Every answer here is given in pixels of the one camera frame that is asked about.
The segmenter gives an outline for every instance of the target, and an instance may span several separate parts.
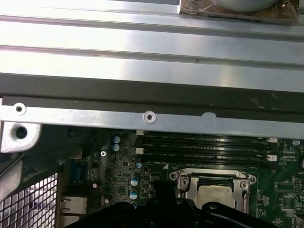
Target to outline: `mounting hole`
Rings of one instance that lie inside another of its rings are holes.
[[[16,103],[14,105],[14,110],[17,115],[23,115],[27,111],[27,108],[23,103]]]
[[[17,112],[21,112],[21,111],[22,111],[22,107],[17,106],[17,107],[16,107],[16,111],[17,111]]]
[[[16,129],[16,137],[18,139],[24,139],[28,135],[28,131],[25,127],[18,127]]]
[[[146,124],[152,124],[156,121],[156,114],[152,111],[147,111],[142,115],[142,119]]]

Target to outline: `screw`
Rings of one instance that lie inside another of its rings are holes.
[[[241,187],[242,187],[242,188],[247,188],[247,183],[246,183],[245,181],[242,182],[242,183],[241,183]]]
[[[105,156],[106,156],[106,151],[101,151],[101,152],[100,152],[100,155],[101,155],[102,157],[105,157]]]
[[[189,181],[188,181],[187,178],[184,178],[184,179],[181,180],[181,183],[182,183],[183,185],[187,185],[187,184],[189,183]]]
[[[184,201],[181,200],[181,199],[177,199],[175,202],[176,202],[177,204],[182,204]]]
[[[208,206],[211,210],[215,210],[216,208],[218,208],[217,207],[217,205],[215,205],[215,204],[209,204],[209,206]]]
[[[301,144],[301,142],[299,140],[297,140],[297,139],[293,140],[293,145],[294,146],[298,146],[300,144]]]

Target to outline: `plastic bag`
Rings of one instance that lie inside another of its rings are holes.
[[[277,2],[274,5],[254,12],[247,12],[250,9],[249,5],[243,4],[242,6],[233,5],[232,2],[238,3],[244,0],[181,0],[180,10],[181,13],[195,14],[199,16],[251,20],[258,22],[269,22],[277,24],[292,24],[299,19],[299,0],[269,0]],[[230,9],[241,9],[245,12],[235,12],[224,7],[229,6]],[[251,6],[251,9],[258,8],[257,5]]]

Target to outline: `screw hole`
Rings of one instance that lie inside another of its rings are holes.
[[[17,106],[17,107],[16,107],[16,111],[17,111],[17,112],[21,112],[21,111],[22,111],[22,107]]]
[[[18,127],[16,129],[16,137],[18,139],[24,139],[28,135],[28,131],[25,127]]]

